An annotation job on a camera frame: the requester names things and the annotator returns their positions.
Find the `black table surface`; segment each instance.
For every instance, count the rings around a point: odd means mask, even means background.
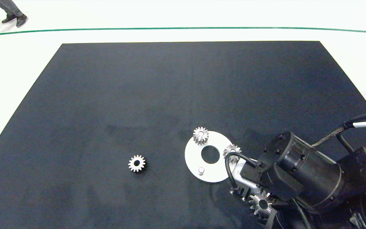
[[[0,229],[259,228],[228,180],[190,173],[193,129],[258,158],[279,132],[314,143],[363,113],[320,42],[65,44],[0,135]],[[366,128],[345,138],[366,147]]]

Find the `person's leg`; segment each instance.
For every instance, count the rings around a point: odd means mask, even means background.
[[[6,6],[4,6],[4,4],[0,3],[0,8],[3,9],[7,15],[12,16],[14,15],[14,13],[12,11],[10,11]]]
[[[17,17],[21,17],[23,15],[23,13],[18,9],[18,6],[16,6],[12,0],[0,0],[0,4],[5,6],[9,10],[9,12],[15,14],[15,16]]]

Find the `gear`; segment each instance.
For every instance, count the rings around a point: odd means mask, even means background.
[[[225,155],[231,153],[231,152],[237,152],[237,153],[241,153],[242,150],[241,148],[238,147],[238,145],[229,145],[224,149],[224,153],[222,154],[225,158]],[[236,163],[240,158],[238,156],[230,156],[230,158],[228,159],[228,161],[230,163]]]
[[[144,157],[140,156],[140,155],[136,155],[131,158],[128,165],[129,165],[129,168],[131,169],[131,171],[139,172],[143,168],[145,168],[145,164],[146,163],[145,163]]]
[[[249,196],[251,200],[249,201],[252,206],[251,209],[255,210],[254,215],[259,215],[259,218],[267,219],[272,212],[273,198],[269,197],[270,193],[266,193],[265,190],[260,195]]]
[[[208,140],[209,132],[204,127],[198,127],[193,132],[193,140],[198,145],[204,145]]]

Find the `shoe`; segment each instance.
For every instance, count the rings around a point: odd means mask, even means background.
[[[27,20],[28,20],[28,17],[26,17],[25,14],[20,17],[16,17],[16,27],[19,28],[19,27],[23,26]]]
[[[8,15],[7,14],[6,15],[6,19],[3,19],[2,23],[10,22],[10,21],[12,21],[15,18],[16,18],[15,14],[14,15]]]

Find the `gear teeth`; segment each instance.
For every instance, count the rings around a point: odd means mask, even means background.
[[[193,140],[198,145],[204,145],[209,137],[209,132],[204,127],[198,127],[193,131]]]
[[[259,219],[267,219],[272,213],[273,199],[269,196],[270,193],[266,192],[265,190],[262,190],[262,192],[260,192],[259,194],[251,194],[249,196],[249,202],[252,204],[250,209],[254,210],[253,214],[258,215]],[[266,201],[266,203],[268,204],[268,207],[266,209],[260,207],[259,203],[261,200]]]
[[[238,145],[228,145],[225,149],[224,149],[224,153],[222,154],[225,158],[225,155],[229,154],[230,152],[237,152],[237,153],[241,153],[242,150],[240,147],[238,147]],[[230,156],[230,158],[228,159],[228,161],[230,163],[236,163],[240,158],[238,156]]]
[[[143,168],[145,168],[145,159],[143,156],[141,155],[136,155],[134,157],[131,158],[131,160],[129,161],[129,168],[131,169],[131,171],[133,172],[140,172]]]

